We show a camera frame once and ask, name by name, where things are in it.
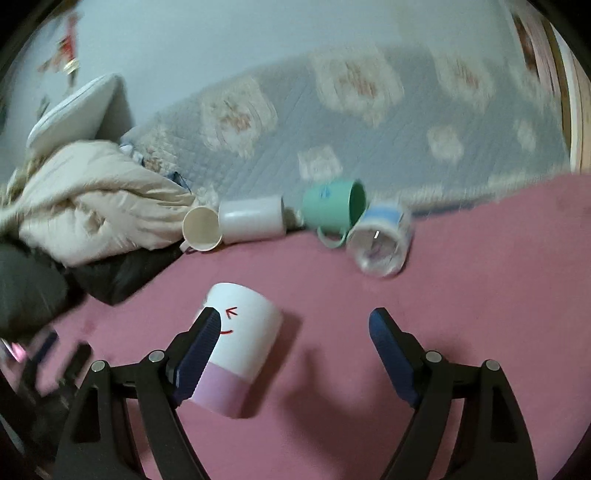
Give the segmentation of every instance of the white and pink mug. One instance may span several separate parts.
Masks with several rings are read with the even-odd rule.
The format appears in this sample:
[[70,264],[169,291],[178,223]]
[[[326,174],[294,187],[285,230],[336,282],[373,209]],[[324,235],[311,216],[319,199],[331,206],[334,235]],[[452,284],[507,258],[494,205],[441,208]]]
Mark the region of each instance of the white and pink mug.
[[220,313],[222,333],[191,400],[237,418],[275,343],[283,315],[263,295],[235,283],[214,285],[203,307]]

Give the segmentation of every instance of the bedding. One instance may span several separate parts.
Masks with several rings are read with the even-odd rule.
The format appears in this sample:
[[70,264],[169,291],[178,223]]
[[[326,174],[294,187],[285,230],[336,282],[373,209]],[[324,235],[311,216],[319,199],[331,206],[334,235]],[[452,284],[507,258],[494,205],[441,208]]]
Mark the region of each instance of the bedding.
[[61,148],[22,191],[5,197],[0,234],[17,232],[67,267],[178,242],[194,200],[106,141]]
[[59,266],[20,242],[0,240],[0,338],[31,339],[40,329],[80,299]]
[[[212,479],[379,478],[413,413],[369,338],[368,315],[384,306],[451,361],[501,363],[540,480],[551,480],[591,423],[589,212],[591,176],[568,175],[499,203],[427,218],[416,224],[405,270],[387,280],[364,276],[311,232],[184,255],[121,305],[88,299],[56,324],[61,342],[44,381],[79,339],[112,365],[137,362],[190,326],[213,284],[243,284],[280,307],[285,326],[245,419],[188,402],[178,410]],[[145,473],[157,478],[131,408]],[[452,444],[445,439],[431,478],[443,476]]]
[[415,209],[569,170],[560,101],[525,66],[409,47],[315,51],[214,85],[126,133],[203,205],[360,179]]

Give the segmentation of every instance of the pink mat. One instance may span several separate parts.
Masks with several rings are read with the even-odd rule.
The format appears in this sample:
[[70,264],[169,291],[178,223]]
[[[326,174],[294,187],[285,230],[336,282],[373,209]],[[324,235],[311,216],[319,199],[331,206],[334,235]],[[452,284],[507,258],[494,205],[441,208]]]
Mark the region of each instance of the pink mat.
[[[89,299],[66,316],[48,370],[76,339],[113,365],[138,361],[190,326],[214,283],[240,283],[287,321],[248,419],[188,402],[179,409],[212,479],[378,479],[411,417],[368,335],[369,312],[384,306],[425,348],[456,362],[501,363],[540,479],[550,480],[591,421],[590,264],[591,177],[567,176],[419,222],[408,265],[390,280],[365,277],[310,233],[185,256],[125,304]],[[137,408],[132,416],[137,423]],[[455,409],[452,430],[458,417]],[[446,440],[432,478],[443,475],[451,448]],[[159,478],[144,456],[147,475]]]

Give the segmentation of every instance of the gray quilted mattress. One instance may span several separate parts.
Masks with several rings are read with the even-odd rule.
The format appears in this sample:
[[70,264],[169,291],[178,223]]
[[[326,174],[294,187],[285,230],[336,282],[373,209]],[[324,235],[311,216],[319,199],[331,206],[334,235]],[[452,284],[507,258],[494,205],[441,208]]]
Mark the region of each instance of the gray quilted mattress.
[[247,72],[161,111],[124,141],[204,205],[360,179],[414,208],[505,193],[568,170],[558,100],[524,68],[349,47]]

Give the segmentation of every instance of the blue and white mug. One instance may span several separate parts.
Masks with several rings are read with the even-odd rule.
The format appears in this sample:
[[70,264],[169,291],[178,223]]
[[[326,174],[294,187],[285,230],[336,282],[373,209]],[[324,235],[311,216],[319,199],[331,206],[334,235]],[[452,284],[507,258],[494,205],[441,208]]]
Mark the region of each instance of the blue and white mug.
[[347,236],[347,252],[369,275],[398,273],[413,238],[411,212],[397,202],[372,202]]

